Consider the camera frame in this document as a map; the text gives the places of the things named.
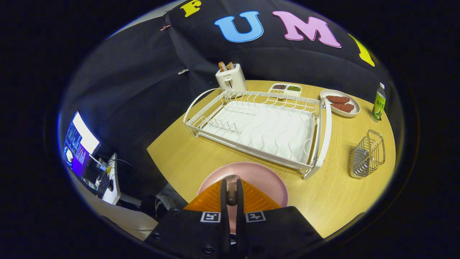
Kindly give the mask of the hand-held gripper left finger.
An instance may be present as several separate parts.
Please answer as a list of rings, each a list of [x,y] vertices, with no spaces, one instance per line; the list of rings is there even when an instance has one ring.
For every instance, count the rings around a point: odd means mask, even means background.
[[[216,190],[217,210],[169,210],[145,242],[171,256],[186,259],[228,258],[231,250],[227,210],[227,181]]]

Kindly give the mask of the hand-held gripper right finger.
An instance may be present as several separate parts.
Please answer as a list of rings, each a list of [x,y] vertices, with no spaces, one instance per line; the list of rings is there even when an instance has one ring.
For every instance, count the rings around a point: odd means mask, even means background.
[[[324,239],[294,206],[244,212],[246,194],[237,180],[235,257],[239,259],[294,259],[303,257]]]

